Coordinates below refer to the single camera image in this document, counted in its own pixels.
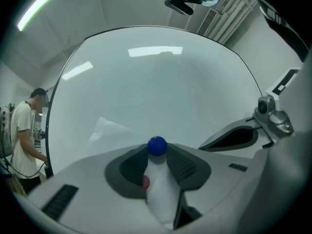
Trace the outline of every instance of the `fluorescent light tube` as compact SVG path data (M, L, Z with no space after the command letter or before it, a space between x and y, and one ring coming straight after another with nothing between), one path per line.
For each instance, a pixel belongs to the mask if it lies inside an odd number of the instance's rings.
M66 73L65 75L62 75L62 78L64 80L68 80L69 78L73 77L73 76L76 76L90 68L93 68L91 62L87 61L86 63L76 67L76 68L73 68L71 71L69 71L68 73Z
M180 55L183 47L171 47L171 46L155 46L155 47L143 47L136 49L129 49L129 56L141 57L149 55L158 55L162 52L172 52L174 55Z
M24 16L21 18L21 20L18 23L18 28L20 31L23 30L27 22L30 20L30 18L43 6L48 0L36 0L30 8L26 11Z

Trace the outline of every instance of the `man in white t-shirt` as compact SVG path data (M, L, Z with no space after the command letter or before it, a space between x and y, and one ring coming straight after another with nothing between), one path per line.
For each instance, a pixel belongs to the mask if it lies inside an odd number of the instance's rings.
M12 167L27 194L40 184L36 158L47 162L47 157L35 149L33 138L33 111L42 113L42 104L47 103L45 90L37 88L15 107L11 117Z

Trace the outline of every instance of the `glossy white tabletop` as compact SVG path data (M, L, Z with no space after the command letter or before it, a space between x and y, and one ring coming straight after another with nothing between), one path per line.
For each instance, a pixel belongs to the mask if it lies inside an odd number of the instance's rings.
M251 116L260 96L241 58L199 35L144 26L90 37L67 63L51 105L53 172L153 136L198 148Z

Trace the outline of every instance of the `man's arm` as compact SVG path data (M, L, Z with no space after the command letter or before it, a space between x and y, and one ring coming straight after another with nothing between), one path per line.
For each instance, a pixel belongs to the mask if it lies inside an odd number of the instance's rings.
M39 153L31 142L28 129L24 131L19 131L19 142L20 146L26 153L28 153L32 157L42 160L45 163L47 162L47 157Z

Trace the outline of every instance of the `white t-shirt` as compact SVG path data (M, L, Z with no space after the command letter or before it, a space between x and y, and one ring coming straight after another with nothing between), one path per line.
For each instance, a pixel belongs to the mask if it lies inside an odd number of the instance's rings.
M28 103L21 102L13 111L11 117L11 141L13 145L13 158L12 158L12 166L21 174L26 176L31 176L35 174L37 170L36 166L36 158L32 157L28 153L26 153L21 145L19 139L19 131L29 130L29 137L34 144L33 138L33 112ZM16 173L19 178L27 178L23 175Z

